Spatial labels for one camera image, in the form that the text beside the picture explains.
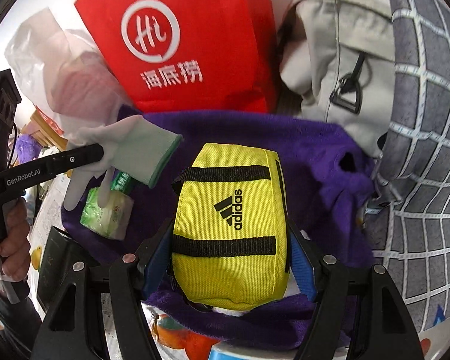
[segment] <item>red paper bag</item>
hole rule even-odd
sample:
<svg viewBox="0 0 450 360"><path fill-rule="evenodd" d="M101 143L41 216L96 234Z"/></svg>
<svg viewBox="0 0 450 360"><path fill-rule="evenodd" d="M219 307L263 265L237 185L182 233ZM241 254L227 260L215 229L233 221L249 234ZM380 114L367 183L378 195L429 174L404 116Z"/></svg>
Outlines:
<svg viewBox="0 0 450 360"><path fill-rule="evenodd" d="M270 0L77 0L75 6L143 112L275 109Z"/></svg>

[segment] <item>adidas logo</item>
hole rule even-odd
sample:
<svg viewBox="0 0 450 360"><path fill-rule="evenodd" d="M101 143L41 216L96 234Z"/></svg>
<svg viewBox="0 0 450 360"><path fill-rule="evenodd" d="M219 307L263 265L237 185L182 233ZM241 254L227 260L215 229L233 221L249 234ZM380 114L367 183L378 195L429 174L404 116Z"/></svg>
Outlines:
<svg viewBox="0 0 450 360"><path fill-rule="evenodd" d="M214 205L229 226L234 225L235 230L242 229L242 190L235 190L235 196L229 196Z"/></svg>

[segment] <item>dark sleeve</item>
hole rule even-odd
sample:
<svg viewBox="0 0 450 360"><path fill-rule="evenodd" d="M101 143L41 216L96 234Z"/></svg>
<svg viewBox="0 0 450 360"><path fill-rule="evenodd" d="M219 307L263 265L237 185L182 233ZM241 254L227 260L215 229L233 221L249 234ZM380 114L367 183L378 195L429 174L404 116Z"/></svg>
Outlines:
<svg viewBox="0 0 450 360"><path fill-rule="evenodd" d="M42 324L30 298L11 304L0 295L0 321L5 327L3 338L21 359L29 359Z"/></svg>

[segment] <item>hi logo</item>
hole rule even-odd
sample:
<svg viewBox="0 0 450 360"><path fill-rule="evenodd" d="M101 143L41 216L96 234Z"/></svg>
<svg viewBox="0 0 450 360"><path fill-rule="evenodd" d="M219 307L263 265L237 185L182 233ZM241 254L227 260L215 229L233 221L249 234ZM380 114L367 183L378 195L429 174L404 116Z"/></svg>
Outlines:
<svg viewBox="0 0 450 360"><path fill-rule="evenodd" d="M138 0L127 8L122 38L130 52L148 63L170 59L180 43L180 26L172 10L158 0Z"/></svg>
<svg viewBox="0 0 450 360"><path fill-rule="evenodd" d="M234 196L229 196L218 202L214 205L214 208L229 226L234 225L235 230L242 229L242 190L235 190Z"/></svg>

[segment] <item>metal screw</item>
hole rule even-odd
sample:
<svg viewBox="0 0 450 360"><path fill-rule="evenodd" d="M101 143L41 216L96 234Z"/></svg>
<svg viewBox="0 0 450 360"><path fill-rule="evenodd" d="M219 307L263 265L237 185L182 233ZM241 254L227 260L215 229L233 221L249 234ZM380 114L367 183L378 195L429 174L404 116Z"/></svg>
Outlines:
<svg viewBox="0 0 450 360"><path fill-rule="evenodd" d="M132 263L136 259L135 255L133 253L126 254L122 257L122 260L124 263Z"/></svg>
<svg viewBox="0 0 450 360"><path fill-rule="evenodd" d="M387 272L387 270L385 269L384 266L377 264L376 266L373 267L373 270L378 273L379 275L383 275L385 272Z"/></svg>
<svg viewBox="0 0 450 360"><path fill-rule="evenodd" d="M323 261L330 266L334 265L337 262L337 258L332 256L331 254L327 254L323 257Z"/></svg>
<svg viewBox="0 0 450 360"><path fill-rule="evenodd" d="M73 264L73 270L75 272L81 271L83 268L85 268L85 264L82 263L81 261L76 262L75 264Z"/></svg>

